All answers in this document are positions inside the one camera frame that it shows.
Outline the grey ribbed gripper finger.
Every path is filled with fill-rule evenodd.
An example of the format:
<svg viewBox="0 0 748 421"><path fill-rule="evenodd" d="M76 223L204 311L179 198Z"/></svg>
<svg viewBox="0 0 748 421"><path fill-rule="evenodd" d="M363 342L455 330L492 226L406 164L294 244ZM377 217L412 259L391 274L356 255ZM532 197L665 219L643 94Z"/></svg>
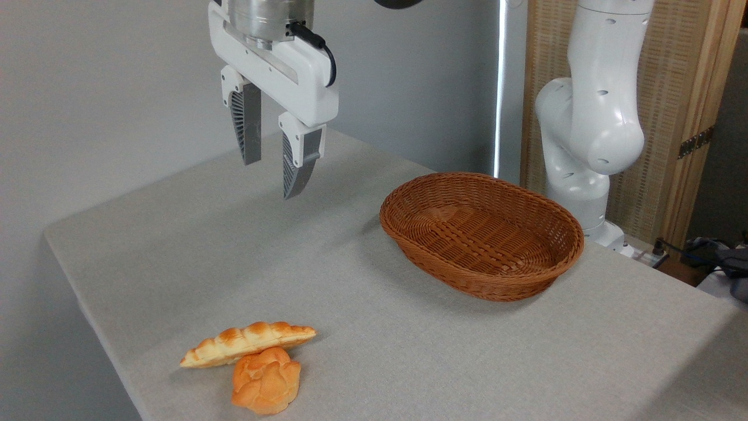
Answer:
<svg viewBox="0 0 748 421"><path fill-rule="evenodd" d="M305 189L316 160L325 152L325 125L308 127L291 112L278 117L282 130L283 196L291 199Z"/></svg>
<svg viewBox="0 0 748 421"><path fill-rule="evenodd" d="M262 151L262 91L230 65L221 70L221 90L241 159L245 165L256 163Z"/></svg>

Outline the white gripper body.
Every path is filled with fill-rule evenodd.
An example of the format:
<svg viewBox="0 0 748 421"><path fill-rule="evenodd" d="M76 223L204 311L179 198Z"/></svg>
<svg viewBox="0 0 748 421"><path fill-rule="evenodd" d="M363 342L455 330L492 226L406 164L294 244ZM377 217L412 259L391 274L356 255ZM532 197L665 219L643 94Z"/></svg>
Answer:
<svg viewBox="0 0 748 421"><path fill-rule="evenodd" d="M313 2L209 2L207 15L224 99L251 83L307 127L337 116L329 55L292 32L312 26Z"/></svg>

